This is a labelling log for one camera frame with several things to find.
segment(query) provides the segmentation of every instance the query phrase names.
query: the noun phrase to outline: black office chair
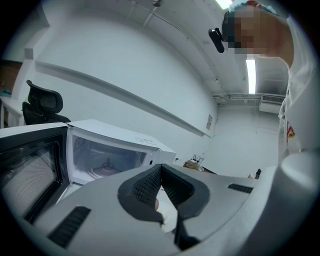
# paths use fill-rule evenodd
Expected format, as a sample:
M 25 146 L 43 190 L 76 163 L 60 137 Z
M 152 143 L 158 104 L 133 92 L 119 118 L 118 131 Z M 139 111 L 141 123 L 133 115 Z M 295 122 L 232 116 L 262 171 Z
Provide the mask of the black office chair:
M 64 106 L 60 93 L 36 86 L 30 80 L 26 83 L 30 86 L 29 103 L 22 103 L 22 112 L 27 126 L 70 122 L 65 116 L 57 114 Z

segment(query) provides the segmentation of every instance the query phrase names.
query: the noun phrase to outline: microwave window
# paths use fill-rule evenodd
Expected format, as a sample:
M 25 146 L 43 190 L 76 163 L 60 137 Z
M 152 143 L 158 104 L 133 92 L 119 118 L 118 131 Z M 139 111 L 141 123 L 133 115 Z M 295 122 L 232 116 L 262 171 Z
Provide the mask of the microwave window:
M 56 180 L 53 144 L 15 159 L 1 176 L 1 192 L 11 212 L 25 217 Z

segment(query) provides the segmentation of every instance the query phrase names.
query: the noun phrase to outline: chair headrest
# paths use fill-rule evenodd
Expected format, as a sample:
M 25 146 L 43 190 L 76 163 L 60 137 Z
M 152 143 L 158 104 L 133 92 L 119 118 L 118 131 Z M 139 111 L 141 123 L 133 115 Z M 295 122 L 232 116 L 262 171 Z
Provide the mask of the chair headrest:
M 30 80 L 26 83 L 30 86 L 28 101 L 32 107 L 47 113 L 57 114 L 64 107 L 60 93 L 54 90 L 41 88 Z

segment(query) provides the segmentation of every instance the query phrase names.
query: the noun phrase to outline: microwave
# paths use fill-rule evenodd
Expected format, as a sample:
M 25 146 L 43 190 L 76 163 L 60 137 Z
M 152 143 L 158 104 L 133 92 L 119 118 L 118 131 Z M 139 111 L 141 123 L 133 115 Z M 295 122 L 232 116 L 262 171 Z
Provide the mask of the microwave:
M 172 164 L 175 157 L 152 136 L 93 119 L 5 128 L 0 130 L 1 193 L 14 215 L 32 223 L 72 186 Z

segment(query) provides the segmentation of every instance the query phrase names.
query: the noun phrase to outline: white wall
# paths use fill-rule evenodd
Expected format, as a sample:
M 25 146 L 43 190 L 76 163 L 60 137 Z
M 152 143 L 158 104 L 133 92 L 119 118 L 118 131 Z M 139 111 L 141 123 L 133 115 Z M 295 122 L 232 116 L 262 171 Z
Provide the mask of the white wall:
M 227 106 L 218 109 L 211 147 L 202 165 L 226 176 L 248 177 L 259 168 L 278 163 L 277 114 L 257 107 Z
M 217 106 L 192 66 L 161 37 L 114 14 L 86 9 L 73 16 L 36 61 L 105 81 L 214 133 L 206 124 Z
M 212 140 L 204 132 L 214 133 L 217 105 L 191 65 L 163 39 L 93 10 L 52 31 L 49 44 L 41 43 L 48 33 L 30 44 L 45 47 L 20 80 L 32 77 L 36 85 L 58 91 L 60 115 L 151 135 L 177 152 L 178 165 L 208 151 Z M 19 99 L 29 91 L 22 84 Z
M 23 62 L 25 59 L 25 46 L 31 40 L 31 38 L 41 29 L 45 27 L 45 24 L 37 16 L 27 18 L 21 26 L 16 30 L 10 42 L 6 46 L 2 59 L 15 62 Z

